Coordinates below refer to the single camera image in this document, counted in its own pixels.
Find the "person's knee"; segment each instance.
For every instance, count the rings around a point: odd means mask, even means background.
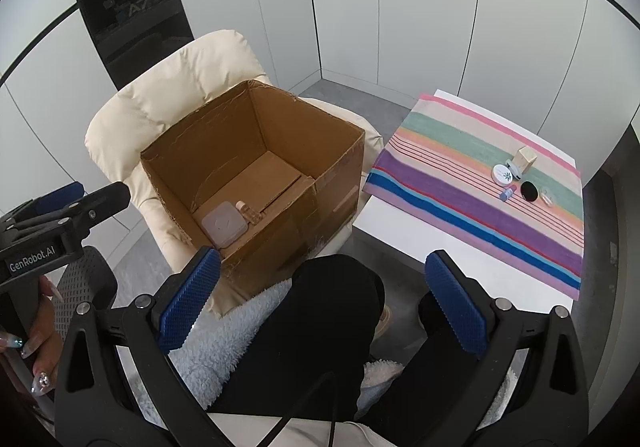
[[[380,277],[349,255],[335,254],[305,261],[293,276],[294,286],[304,285],[334,303],[376,300],[379,312],[385,304],[385,289]]]

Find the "small glass bottle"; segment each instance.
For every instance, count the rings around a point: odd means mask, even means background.
[[[238,212],[242,214],[242,217],[249,223],[253,223],[254,225],[257,225],[258,223],[260,223],[260,220],[262,219],[262,214],[260,214],[260,212],[253,210],[249,205],[247,205],[243,201],[239,201],[236,204],[236,208],[238,209]]]

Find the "blue gripper pad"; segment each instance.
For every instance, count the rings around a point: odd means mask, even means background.
[[[456,279],[450,266],[441,257],[444,251],[431,252],[424,265],[424,277],[447,321],[467,353],[480,358],[488,346],[487,325],[465,288]],[[446,255],[448,262],[455,264]]]
[[[177,274],[184,275],[185,279],[159,318],[158,347],[162,353],[177,350],[184,344],[220,278],[220,262],[218,251],[208,249],[195,265],[190,263],[181,274]]]
[[[36,200],[36,212],[38,215],[47,214],[54,210],[60,210],[69,203],[78,201],[84,196],[84,187],[80,182],[69,183],[42,198]]]

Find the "jar lid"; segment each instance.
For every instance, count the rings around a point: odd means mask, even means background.
[[[538,189],[531,182],[523,182],[520,186],[520,194],[528,202],[534,202],[538,199]]]
[[[491,171],[491,176],[493,177],[494,182],[501,187],[506,187],[513,182],[513,174],[511,174],[511,171],[506,165],[502,165],[501,163],[494,166]]]

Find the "decorated fingernail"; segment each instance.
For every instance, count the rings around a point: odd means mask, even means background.
[[[2,348],[21,348],[24,340],[12,333],[0,332],[0,347]]]
[[[29,340],[26,342],[22,351],[20,352],[20,356],[26,359],[33,351],[37,350],[42,343],[44,342],[44,338],[39,333],[35,333],[29,337]]]
[[[41,397],[42,395],[46,395],[49,391],[53,389],[51,384],[51,379],[47,373],[41,371],[33,377],[33,383],[31,383],[31,394],[34,397]]]

